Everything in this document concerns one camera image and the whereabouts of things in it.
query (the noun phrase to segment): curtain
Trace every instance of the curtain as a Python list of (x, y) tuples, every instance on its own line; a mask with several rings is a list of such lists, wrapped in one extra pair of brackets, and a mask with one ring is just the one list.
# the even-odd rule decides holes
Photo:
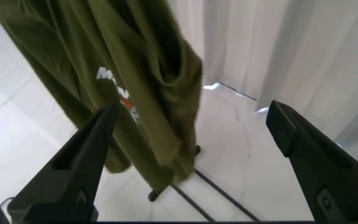
[(358, 0), (168, 0), (206, 85), (290, 105), (358, 157)]

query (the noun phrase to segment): fabric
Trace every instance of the fabric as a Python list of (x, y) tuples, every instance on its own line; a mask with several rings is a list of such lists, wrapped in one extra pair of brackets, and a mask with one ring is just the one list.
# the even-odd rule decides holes
[(78, 128), (119, 102), (110, 172), (154, 190), (193, 172), (202, 64), (165, 1), (0, 0), (0, 23)]

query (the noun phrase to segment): olive green t-shirt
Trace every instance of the olive green t-shirt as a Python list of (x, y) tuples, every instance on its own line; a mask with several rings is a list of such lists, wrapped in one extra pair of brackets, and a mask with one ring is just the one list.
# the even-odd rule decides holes
[(165, 1), (0, 0), (0, 23), (77, 127), (119, 103), (110, 172), (155, 190), (193, 172), (202, 64)]

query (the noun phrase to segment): hanging garment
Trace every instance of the hanging garment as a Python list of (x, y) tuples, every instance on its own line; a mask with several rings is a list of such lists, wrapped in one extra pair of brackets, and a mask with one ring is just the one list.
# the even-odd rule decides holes
[(105, 166), (157, 191), (193, 172), (201, 60), (163, 0), (0, 0), (0, 23), (80, 128), (119, 103)]

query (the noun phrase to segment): wire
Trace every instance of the wire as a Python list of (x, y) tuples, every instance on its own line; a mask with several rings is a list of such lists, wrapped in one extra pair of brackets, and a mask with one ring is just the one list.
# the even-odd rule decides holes
[(13, 200), (14, 198), (15, 198), (15, 197), (9, 197), (9, 198), (5, 199), (3, 202), (0, 203), (0, 208), (1, 208), (1, 206), (3, 206), (7, 201)]

